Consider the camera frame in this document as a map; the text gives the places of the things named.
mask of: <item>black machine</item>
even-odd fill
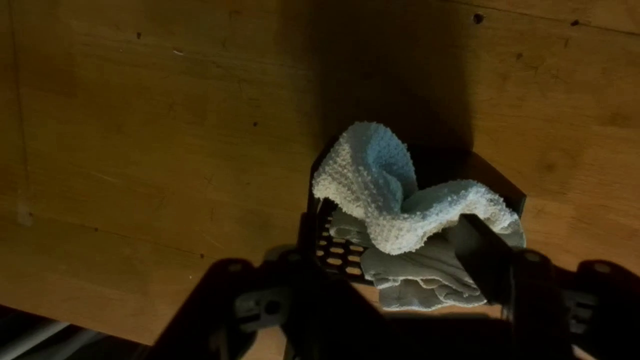
[[[149,358],[236,360],[255,332],[279,327],[287,360],[567,360],[571,345],[596,358],[638,358],[640,278],[591,260],[576,272],[534,251],[509,251],[482,221],[456,257],[503,319],[383,317],[303,249],[254,268],[216,263],[169,323]],[[311,219],[302,223],[313,233]]]

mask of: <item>wooden panel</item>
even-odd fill
[[[0,302],[149,342],[197,254],[294,243],[313,157],[359,119],[473,143],[530,195],[534,249],[640,272],[638,36],[437,0],[19,0],[13,22],[33,229],[5,225]]]
[[[16,63],[8,3],[0,3],[0,215],[16,217],[17,193],[24,195],[24,149],[19,134]]]
[[[453,0],[477,7],[482,20],[483,8],[508,11],[563,22],[563,27],[593,27],[604,30],[640,34],[640,3],[635,0]]]

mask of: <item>white fabric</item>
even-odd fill
[[[476,215],[509,247],[524,247],[518,217],[473,181],[417,190],[405,147],[383,127],[349,127],[321,161],[311,193],[339,207],[331,235],[361,243],[361,271],[379,290],[381,308],[482,304],[483,298],[449,249],[446,229]]]

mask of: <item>white cloth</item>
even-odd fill
[[[321,161],[311,193],[339,207],[331,235],[367,247],[359,264],[388,310],[482,304],[449,249],[446,229],[476,215],[509,247],[524,247],[518,217],[473,181],[417,190],[405,147],[383,127],[349,127]]]

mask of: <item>wood grain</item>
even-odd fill
[[[4,207],[0,302],[151,342],[199,254],[259,260],[296,240],[311,161],[361,119],[473,147],[530,197],[530,247],[555,263],[640,272],[625,3],[10,4],[19,72],[5,7],[0,70],[19,81],[28,167],[19,123],[1,121],[0,170],[28,170],[33,225]],[[1,114],[17,119],[8,84]]]

